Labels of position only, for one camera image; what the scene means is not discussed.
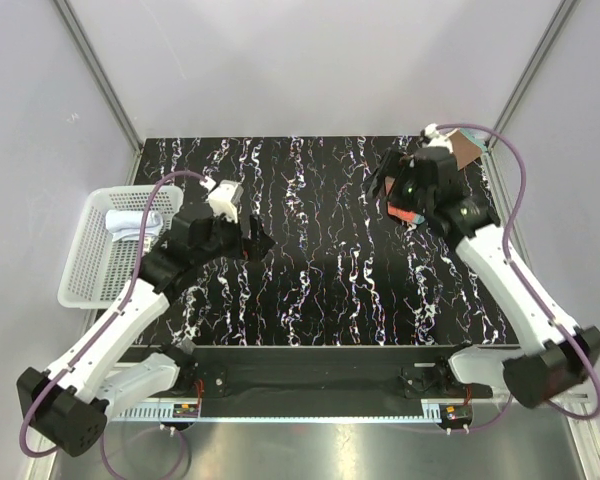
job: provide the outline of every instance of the white plastic basket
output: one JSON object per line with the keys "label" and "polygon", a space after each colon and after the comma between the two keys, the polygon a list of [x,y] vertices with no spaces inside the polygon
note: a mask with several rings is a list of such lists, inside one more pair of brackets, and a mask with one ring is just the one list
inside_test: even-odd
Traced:
{"label": "white plastic basket", "polygon": [[[69,308],[108,308],[129,279],[136,260],[137,241],[115,242],[105,228],[111,209],[144,210],[153,185],[102,188],[89,195],[64,267],[58,301]],[[162,232],[180,210],[182,190],[160,189],[151,210],[164,217]]]}

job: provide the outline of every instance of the floor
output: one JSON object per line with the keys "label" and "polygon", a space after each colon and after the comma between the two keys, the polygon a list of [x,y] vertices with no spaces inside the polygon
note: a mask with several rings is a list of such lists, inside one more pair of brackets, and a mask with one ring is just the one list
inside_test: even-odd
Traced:
{"label": "floor", "polygon": [[[478,424],[495,414],[493,406],[481,407]],[[185,431],[186,467],[173,478],[584,479],[567,429],[564,417],[551,409],[521,407],[513,407],[493,428],[468,437],[447,437],[426,425],[198,424]],[[139,423],[112,424],[106,446],[114,469],[133,480],[160,478],[179,453],[175,438]],[[111,477],[93,447],[78,458],[59,455],[50,478]]]}
{"label": "floor", "polygon": [[[516,343],[476,276],[425,229],[405,228],[361,195],[389,147],[410,137],[147,140],[136,184],[191,169],[239,180],[246,210],[276,240],[261,264],[218,261],[137,343],[198,345]],[[479,163],[467,189],[490,198]],[[177,180],[185,202],[203,189]]]}

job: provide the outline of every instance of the white wall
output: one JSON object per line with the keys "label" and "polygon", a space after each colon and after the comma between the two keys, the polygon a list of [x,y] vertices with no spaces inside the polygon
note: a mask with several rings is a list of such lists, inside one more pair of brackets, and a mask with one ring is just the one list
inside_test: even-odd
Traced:
{"label": "white wall", "polygon": [[16,379],[78,336],[56,293],[90,191],[132,152],[49,0],[0,0],[0,479],[25,465]]}
{"label": "white wall", "polygon": [[[519,229],[532,267],[582,325],[600,328],[600,0],[580,3],[505,133],[527,159]],[[513,160],[496,153],[517,192]]]}
{"label": "white wall", "polygon": [[143,137],[492,125],[559,0],[71,0]]}

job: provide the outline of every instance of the metal frame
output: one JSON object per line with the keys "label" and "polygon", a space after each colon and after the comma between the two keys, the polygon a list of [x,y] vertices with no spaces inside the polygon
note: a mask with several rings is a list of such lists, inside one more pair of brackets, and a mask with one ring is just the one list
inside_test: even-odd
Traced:
{"label": "metal frame", "polygon": [[[540,70],[540,67],[543,65],[544,61],[549,54],[551,47],[556,42],[558,36],[563,31],[565,25],[567,24],[569,18],[575,11],[576,7],[580,4],[580,0],[562,0],[560,5],[556,9],[553,14],[553,18],[547,25],[546,30],[542,34],[538,45],[536,46],[527,66],[525,67],[518,83],[516,84],[509,100],[505,107],[502,109],[498,120],[494,126],[494,129],[498,133],[502,133],[504,129],[507,127],[507,124],[511,120],[514,112],[518,108],[522,97],[526,93],[529,85],[535,78],[536,74]],[[494,139],[493,142],[490,142],[489,145],[494,147],[497,141]]]}
{"label": "metal frame", "polygon": [[80,23],[80,20],[73,10],[69,0],[51,1],[55,5],[58,14],[67,27],[69,35],[71,35],[71,38],[75,42],[80,55],[84,59],[85,65],[89,69],[89,72],[98,85],[100,93],[102,93],[102,98],[105,100],[105,102],[107,102],[112,115],[120,126],[120,129],[129,142],[129,145],[131,145],[131,148],[136,153],[140,152],[144,144],[144,140],[140,138],[138,132],[136,132],[136,129],[133,126],[133,123],[129,119],[129,116],[125,112],[124,107],[116,95],[116,92],[111,85],[107,74],[102,68],[102,64],[100,63],[100,60],[98,60],[98,57],[91,46],[91,43],[89,42],[89,39],[82,28],[82,24]]}
{"label": "metal frame", "polygon": [[[581,415],[590,413],[588,405],[567,404],[565,407]],[[569,428],[587,480],[600,480],[600,429],[598,423],[569,419]]]}
{"label": "metal frame", "polygon": [[136,178],[136,174],[138,173],[138,168],[140,167],[140,159],[142,158],[142,150],[136,152],[133,156],[133,163],[131,164],[131,168],[129,169],[129,173],[127,175],[127,179],[125,181],[125,185],[133,185],[133,181]]}
{"label": "metal frame", "polygon": [[[32,445],[33,450],[37,452],[43,452],[53,447],[53,443],[35,430],[29,431],[29,443]],[[49,480],[53,473],[53,467],[56,463],[57,453],[53,453],[47,457],[42,458],[30,458],[25,466],[23,475],[24,480]]]}

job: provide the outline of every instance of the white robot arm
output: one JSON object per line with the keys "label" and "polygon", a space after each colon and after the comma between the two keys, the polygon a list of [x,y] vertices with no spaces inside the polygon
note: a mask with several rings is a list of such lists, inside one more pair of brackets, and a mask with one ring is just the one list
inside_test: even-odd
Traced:
{"label": "white robot arm", "polygon": [[[383,190],[387,213],[398,221],[414,213],[423,216],[478,275],[520,344],[518,349],[501,350],[460,346],[444,366],[436,367],[436,381],[443,384],[440,390],[457,393],[474,383],[501,387],[533,408],[584,382],[587,369],[579,353],[595,364],[600,356],[599,330],[580,328],[559,307],[513,247],[504,243],[504,229],[486,200],[465,195],[464,176],[458,172],[449,142],[431,126],[423,136],[428,145],[415,154],[385,153],[365,181],[367,196],[374,198]],[[509,257],[503,250],[506,246]],[[540,304],[550,310],[550,318]]]}
{"label": "white robot arm", "polygon": [[[17,381],[25,418],[39,403],[30,426],[71,456],[96,442],[107,419],[157,392],[193,387],[195,361],[173,346],[107,376],[142,331],[193,285],[200,267],[220,257],[259,261],[275,244],[255,216],[250,217],[250,238],[242,237],[239,184],[206,183],[211,190],[207,202],[178,212],[171,229],[142,257],[138,277],[126,283],[89,331],[44,372],[28,368]],[[83,351],[76,361],[76,352]]]}

